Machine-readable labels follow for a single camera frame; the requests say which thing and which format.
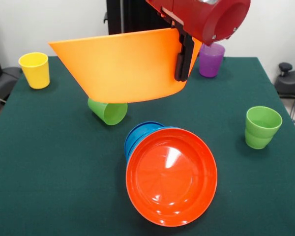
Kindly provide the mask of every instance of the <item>dark green tablecloth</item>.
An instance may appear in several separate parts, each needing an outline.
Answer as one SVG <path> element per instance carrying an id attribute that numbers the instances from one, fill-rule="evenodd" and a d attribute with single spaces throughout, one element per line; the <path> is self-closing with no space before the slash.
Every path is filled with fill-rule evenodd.
<path id="1" fill-rule="evenodd" d="M 88 109 L 58 58 L 46 89 L 20 79 L 0 116 L 0 236 L 295 235 L 295 128 L 273 85 L 257 58 L 226 58 L 215 79 L 197 64 L 182 92 L 129 104 L 112 127 Z M 263 150 L 243 137 L 255 105 L 284 120 Z M 147 120 L 194 132 L 215 157 L 216 195 L 189 225 L 154 225 L 128 198 L 123 142 Z"/>

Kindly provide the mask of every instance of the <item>tipped-over green cup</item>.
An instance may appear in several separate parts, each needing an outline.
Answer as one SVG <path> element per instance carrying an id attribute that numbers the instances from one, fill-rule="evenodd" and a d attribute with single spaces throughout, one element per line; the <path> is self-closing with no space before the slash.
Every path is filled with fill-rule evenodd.
<path id="1" fill-rule="evenodd" d="M 252 107 L 246 114 L 245 138 L 254 149 L 265 148 L 282 125 L 282 117 L 269 107 Z"/>
<path id="2" fill-rule="evenodd" d="M 128 104 L 107 104 L 88 99 L 88 107 L 107 125 L 115 125 L 123 120 L 128 111 Z"/>

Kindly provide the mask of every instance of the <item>cup rim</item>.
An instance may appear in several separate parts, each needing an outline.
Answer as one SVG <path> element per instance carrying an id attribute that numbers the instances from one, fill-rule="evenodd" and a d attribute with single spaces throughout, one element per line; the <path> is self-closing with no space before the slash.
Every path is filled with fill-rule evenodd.
<path id="1" fill-rule="evenodd" d="M 136 126 L 134 126 L 131 130 L 130 130 L 130 132 L 127 134 L 127 137 L 126 137 L 126 139 L 125 139 L 125 141 L 124 141 L 124 145 L 123 145 L 123 151 L 124 151 L 124 153 L 126 153 L 126 143 L 127 143 L 127 141 L 128 141 L 128 139 L 129 139 L 129 137 L 130 137 L 130 135 L 133 133 L 133 131 L 134 130 L 136 130 L 137 128 L 139 128 L 140 126 L 142 126 L 142 125 L 145 125 L 145 124 L 158 124 L 158 125 L 160 125 L 161 127 L 165 127 L 163 124 L 161 124 L 161 123 L 159 123 L 159 122 L 156 122 L 156 121 L 145 121 L 145 122 L 142 122 L 142 123 L 139 123 L 139 124 L 137 124 Z"/>
<path id="2" fill-rule="evenodd" d="M 275 112 L 275 113 L 280 117 L 280 120 L 281 120 L 281 121 L 280 121 L 280 124 L 279 124 L 278 126 L 276 126 L 276 127 L 273 127 L 273 128 L 266 128 L 266 127 L 262 127 L 262 126 L 260 126 L 260 125 L 255 124 L 255 123 L 249 118 L 249 116 L 248 116 L 249 111 L 252 110 L 252 109 L 255 109 L 255 108 L 266 108 L 266 109 L 268 109 L 268 110 L 271 110 L 271 111 Z M 249 108 L 248 111 L 247 111 L 247 113 L 246 113 L 246 117 L 247 117 L 247 119 L 249 120 L 249 122 L 250 122 L 251 124 L 253 124 L 254 126 L 256 126 L 256 127 L 258 127 L 258 128 L 262 128 L 262 129 L 267 129 L 267 130 L 277 129 L 277 128 L 279 128 L 279 127 L 282 125 L 282 123 L 283 123 L 283 119 L 282 119 L 281 115 L 280 115 L 276 110 L 274 110 L 274 109 L 272 109 L 272 108 L 270 108 L 270 107 L 266 107 L 266 106 L 255 106 L 255 107 L 251 107 L 251 108 Z"/>
<path id="3" fill-rule="evenodd" d="M 115 114 L 115 117 L 111 118 L 111 117 L 106 117 L 106 112 L 107 112 L 107 108 L 111 107 L 112 105 L 118 105 L 118 107 L 122 108 L 122 113 L 119 114 Z M 122 122 L 122 120 L 124 119 L 124 117 L 126 116 L 128 112 L 128 103 L 107 103 L 103 112 L 103 121 L 107 124 L 107 125 L 116 125 L 119 124 L 120 122 Z"/>
<path id="4" fill-rule="evenodd" d="M 213 48 L 213 47 L 216 47 L 216 49 L 218 49 L 218 50 L 220 50 L 220 53 L 219 54 L 214 54 L 214 55 L 212 55 L 212 54 L 208 54 L 208 53 L 205 53 L 204 52 L 204 50 L 205 50 L 205 46 L 206 47 L 210 47 L 210 48 Z M 219 44 L 219 43 L 212 43 L 212 45 L 210 45 L 210 46 L 207 46 L 207 45 L 205 45 L 205 44 L 202 44 L 201 45 L 201 48 L 200 48 L 200 51 L 202 52 L 202 53 L 204 53 L 204 54 L 207 54 L 207 55 L 210 55 L 211 57 L 217 57 L 217 56 L 223 56 L 224 57 L 224 54 L 225 54 L 225 51 L 226 51 L 226 49 L 225 49 L 225 47 L 223 46 L 223 45 L 221 45 L 221 44 Z"/>
<path id="5" fill-rule="evenodd" d="M 41 54 L 41 55 L 45 56 L 46 59 L 44 60 L 43 63 L 38 64 L 38 65 L 23 65 L 23 64 L 21 64 L 21 59 L 22 59 L 22 58 L 24 58 L 24 57 L 26 57 L 26 56 L 28 56 L 28 55 L 32 55 L 32 54 Z M 23 56 L 21 56 L 21 57 L 19 58 L 18 63 L 19 63 L 20 66 L 27 67 L 27 68 L 33 68 L 33 67 L 39 67 L 39 66 L 42 66 L 42 65 L 44 65 L 47 61 L 48 61 L 48 55 L 47 55 L 47 54 L 45 54 L 45 53 L 40 53 L 40 52 L 32 52 L 32 53 L 26 53 L 26 54 L 24 54 Z"/>

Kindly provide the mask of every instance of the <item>red plastic plate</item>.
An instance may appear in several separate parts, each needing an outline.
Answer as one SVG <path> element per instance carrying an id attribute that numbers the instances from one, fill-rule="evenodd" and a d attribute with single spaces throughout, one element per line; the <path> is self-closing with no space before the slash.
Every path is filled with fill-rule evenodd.
<path id="1" fill-rule="evenodd" d="M 133 206 L 147 220 L 162 226 L 188 224 L 210 205 L 217 168 L 207 145 L 178 128 L 156 131 L 133 151 L 126 186 Z"/>

